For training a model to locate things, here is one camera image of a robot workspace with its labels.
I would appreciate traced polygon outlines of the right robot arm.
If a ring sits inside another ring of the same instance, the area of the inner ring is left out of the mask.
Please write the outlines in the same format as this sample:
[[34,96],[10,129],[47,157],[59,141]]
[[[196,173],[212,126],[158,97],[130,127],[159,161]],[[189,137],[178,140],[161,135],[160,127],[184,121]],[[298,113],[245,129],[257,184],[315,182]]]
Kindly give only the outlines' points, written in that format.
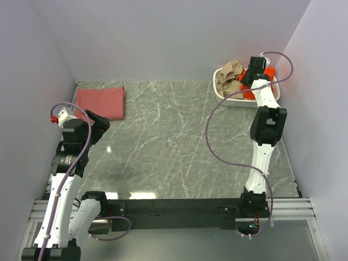
[[248,218],[256,218],[268,212],[266,180],[270,159],[280,141],[287,110],[277,103],[271,88],[270,77],[265,74],[267,58],[251,57],[241,83],[251,89],[258,109],[250,128],[253,141],[253,157],[250,174],[240,197],[240,211]]

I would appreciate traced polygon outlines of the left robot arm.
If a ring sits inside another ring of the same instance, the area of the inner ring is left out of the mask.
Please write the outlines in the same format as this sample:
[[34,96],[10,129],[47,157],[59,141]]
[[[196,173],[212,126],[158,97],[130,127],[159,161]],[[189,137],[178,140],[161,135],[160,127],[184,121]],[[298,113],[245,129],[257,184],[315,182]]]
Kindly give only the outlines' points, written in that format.
[[22,260],[80,260],[80,245],[93,220],[107,214],[107,198],[102,191],[86,192],[75,213],[73,203],[89,161],[88,152],[109,129],[109,120],[89,110],[88,121],[74,116],[70,108],[61,108],[51,122],[62,128],[51,167],[51,191],[44,220],[32,247],[26,247]]

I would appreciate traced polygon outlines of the orange t-shirt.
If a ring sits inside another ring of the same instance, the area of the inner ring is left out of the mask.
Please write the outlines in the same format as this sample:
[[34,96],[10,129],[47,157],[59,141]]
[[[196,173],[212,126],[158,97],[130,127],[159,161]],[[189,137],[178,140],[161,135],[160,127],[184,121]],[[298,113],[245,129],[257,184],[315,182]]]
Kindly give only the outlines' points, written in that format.
[[[240,83],[241,83],[241,80],[242,80],[243,76],[245,75],[246,71],[247,71],[247,69],[243,69],[242,73],[237,77],[237,80]],[[265,69],[264,73],[269,76],[270,81],[273,81],[274,76],[275,76],[275,67],[267,67]],[[249,89],[249,87],[247,85],[244,85],[244,84],[242,84],[241,87],[240,87],[240,90],[247,90],[247,89]],[[255,96],[252,93],[252,91],[244,92],[243,93],[243,97],[246,100],[254,100],[255,99]]]

